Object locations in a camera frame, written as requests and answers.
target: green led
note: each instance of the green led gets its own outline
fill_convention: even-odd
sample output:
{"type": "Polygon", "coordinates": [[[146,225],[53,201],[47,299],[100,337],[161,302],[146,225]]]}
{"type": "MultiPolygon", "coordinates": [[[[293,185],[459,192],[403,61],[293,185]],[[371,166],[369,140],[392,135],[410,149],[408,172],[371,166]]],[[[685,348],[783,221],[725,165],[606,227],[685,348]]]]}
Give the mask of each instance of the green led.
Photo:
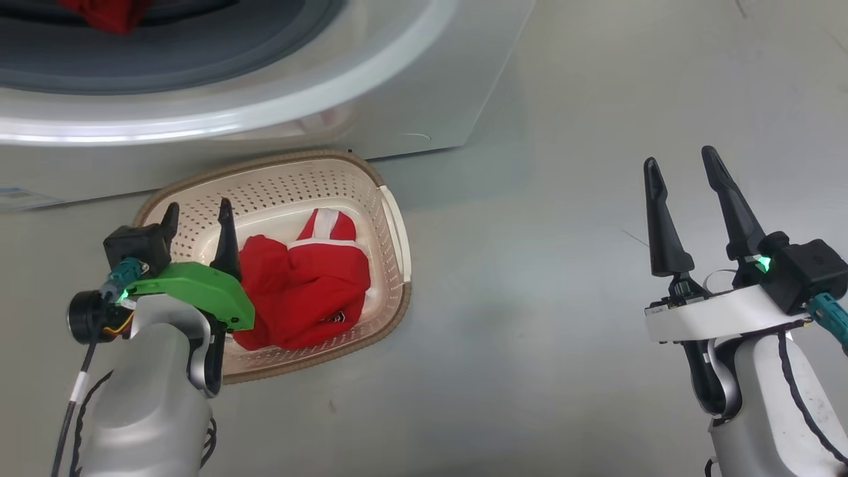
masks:
{"type": "Polygon", "coordinates": [[[768,268],[772,264],[772,259],[768,258],[767,256],[761,256],[759,262],[760,265],[762,265],[762,270],[765,273],[768,273],[768,268]]]}

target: basket rim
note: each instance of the basket rim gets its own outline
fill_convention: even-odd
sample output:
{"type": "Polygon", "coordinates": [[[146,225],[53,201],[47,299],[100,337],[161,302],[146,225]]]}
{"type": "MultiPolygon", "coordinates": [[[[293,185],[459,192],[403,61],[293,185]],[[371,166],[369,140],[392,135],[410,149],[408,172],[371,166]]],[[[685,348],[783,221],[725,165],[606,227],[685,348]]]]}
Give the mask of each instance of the basket rim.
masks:
{"type": "MultiPolygon", "coordinates": [[[[375,185],[378,188],[386,185],[385,182],[382,180],[382,177],[380,177],[380,174],[377,172],[376,169],[374,169],[371,164],[368,164],[367,162],[365,162],[365,160],[352,153],[346,153],[335,150],[312,150],[289,154],[276,154],[256,160],[248,160],[239,164],[235,164],[233,166],[221,167],[214,171],[197,174],[195,176],[189,177],[188,179],[179,182],[174,182],[169,186],[165,186],[164,188],[161,188],[156,193],[154,193],[150,197],[150,199],[148,199],[147,202],[142,205],[142,207],[136,213],[136,217],[135,219],[133,219],[132,225],[134,227],[140,227],[144,225],[144,222],[148,219],[153,209],[156,208],[156,206],[159,205],[164,199],[170,197],[173,194],[188,190],[189,188],[193,188],[203,183],[213,181],[215,179],[220,179],[222,177],[231,176],[233,174],[238,174],[241,172],[252,171],[254,169],[261,169],[268,166],[279,166],[283,164],[294,164],[297,162],[325,159],[341,160],[354,166],[357,166],[363,172],[365,172],[368,177],[371,178],[371,180],[374,181],[375,185]]],[[[274,376],[280,376],[282,374],[293,373],[302,369],[312,368],[313,366],[332,361],[342,356],[347,356],[350,353],[359,351],[363,348],[375,344],[377,341],[383,340],[398,327],[400,322],[403,321],[404,315],[406,314],[407,310],[409,310],[410,299],[412,296],[412,283],[404,283],[403,285],[401,285],[401,287],[402,293],[398,309],[395,311],[394,316],[392,316],[392,318],[376,333],[371,334],[363,339],[353,341],[346,345],[339,346],[338,348],[330,350],[326,353],[322,353],[315,357],[305,358],[303,360],[298,360],[290,363],[283,363],[270,368],[259,369],[256,371],[245,371],[241,373],[225,374],[224,384],[247,383],[249,381],[272,378],[274,376]]]]}
{"type": "Polygon", "coordinates": [[[262,169],[268,166],[280,166],[283,164],[294,164],[297,162],[325,159],[341,160],[354,166],[357,166],[364,173],[366,173],[372,181],[374,181],[377,187],[380,188],[386,185],[386,183],[382,180],[382,177],[380,177],[380,173],[377,172],[376,169],[374,169],[374,166],[368,164],[367,162],[365,162],[365,160],[363,160],[356,154],[345,153],[342,151],[335,151],[330,149],[303,151],[289,154],[277,154],[260,159],[240,162],[232,166],[221,167],[210,172],[202,172],[195,176],[189,177],[188,179],[184,179],[179,182],[174,182],[171,185],[165,186],[160,190],[156,191],[150,197],[150,199],[148,199],[147,202],[142,205],[142,207],[136,213],[136,217],[132,220],[132,226],[143,226],[144,222],[150,216],[150,212],[153,211],[153,209],[156,208],[156,206],[159,205],[165,198],[173,194],[188,190],[189,188],[204,184],[206,182],[214,181],[215,179],[220,179],[222,177],[232,176],[241,172],[248,172],[254,169],[262,169]]]}

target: washing machine drum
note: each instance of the washing machine drum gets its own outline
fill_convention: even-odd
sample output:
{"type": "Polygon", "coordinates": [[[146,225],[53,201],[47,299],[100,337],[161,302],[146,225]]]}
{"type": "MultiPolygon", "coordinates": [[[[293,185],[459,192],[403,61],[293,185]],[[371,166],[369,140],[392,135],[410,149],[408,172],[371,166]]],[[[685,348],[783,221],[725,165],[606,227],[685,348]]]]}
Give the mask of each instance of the washing machine drum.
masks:
{"type": "Polygon", "coordinates": [[[0,87],[119,95],[202,86],[273,64],[324,31],[344,0],[154,0],[128,36],[57,0],[0,0],[0,87]]]}

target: green plastic part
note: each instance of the green plastic part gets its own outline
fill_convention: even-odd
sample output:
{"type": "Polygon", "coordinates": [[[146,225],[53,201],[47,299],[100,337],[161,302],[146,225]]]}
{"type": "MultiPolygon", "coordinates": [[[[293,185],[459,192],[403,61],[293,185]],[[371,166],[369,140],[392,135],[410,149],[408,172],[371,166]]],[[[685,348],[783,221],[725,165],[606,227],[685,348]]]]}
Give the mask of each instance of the green plastic part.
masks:
{"type": "Polygon", "coordinates": [[[168,294],[233,330],[254,327],[254,305],[238,280],[196,261],[171,263],[158,277],[139,280],[126,290],[130,295],[168,294]]]}

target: basket handle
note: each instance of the basket handle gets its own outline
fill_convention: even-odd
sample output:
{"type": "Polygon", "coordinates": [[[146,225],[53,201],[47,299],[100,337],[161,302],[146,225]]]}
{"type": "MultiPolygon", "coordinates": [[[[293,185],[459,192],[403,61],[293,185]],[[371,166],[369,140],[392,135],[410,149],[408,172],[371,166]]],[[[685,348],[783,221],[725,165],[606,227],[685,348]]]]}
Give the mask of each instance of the basket handle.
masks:
{"type": "Polygon", "coordinates": [[[400,208],[392,191],[386,186],[380,186],[380,191],[382,192],[382,208],[387,212],[388,228],[392,234],[392,245],[398,255],[400,274],[404,277],[404,283],[408,283],[412,276],[412,255],[410,255],[410,239],[406,235],[404,218],[400,215],[400,208]]]}

